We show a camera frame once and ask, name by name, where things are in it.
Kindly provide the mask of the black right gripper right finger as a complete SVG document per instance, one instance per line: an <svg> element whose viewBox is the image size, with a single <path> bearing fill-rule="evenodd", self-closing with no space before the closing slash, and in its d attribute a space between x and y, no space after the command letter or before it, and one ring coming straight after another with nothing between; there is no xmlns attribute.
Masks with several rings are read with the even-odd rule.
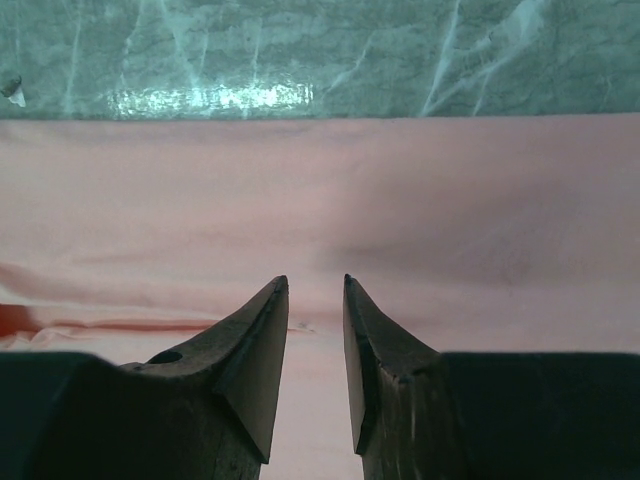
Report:
<svg viewBox="0 0 640 480"><path fill-rule="evenodd" d="M353 448L368 479L635 479L639 358L439 352L346 276Z"/></svg>

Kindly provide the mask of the salmon pink t shirt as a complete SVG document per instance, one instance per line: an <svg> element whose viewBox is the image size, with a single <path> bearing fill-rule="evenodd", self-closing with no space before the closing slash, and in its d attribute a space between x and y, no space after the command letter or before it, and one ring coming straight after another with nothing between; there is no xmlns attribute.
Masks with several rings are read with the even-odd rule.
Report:
<svg viewBox="0 0 640 480"><path fill-rule="evenodd" d="M289 281L265 479L358 479L342 291L438 350L639 349L635 114L5 121L1 347L143 362Z"/></svg>

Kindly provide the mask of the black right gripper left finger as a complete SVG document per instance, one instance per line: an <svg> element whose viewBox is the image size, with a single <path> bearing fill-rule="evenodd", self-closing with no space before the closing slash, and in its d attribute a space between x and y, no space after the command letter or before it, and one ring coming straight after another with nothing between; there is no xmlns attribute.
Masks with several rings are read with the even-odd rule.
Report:
<svg viewBox="0 0 640 480"><path fill-rule="evenodd" d="M255 479L270 457L289 288L144 363L81 352L1 357L5 479Z"/></svg>

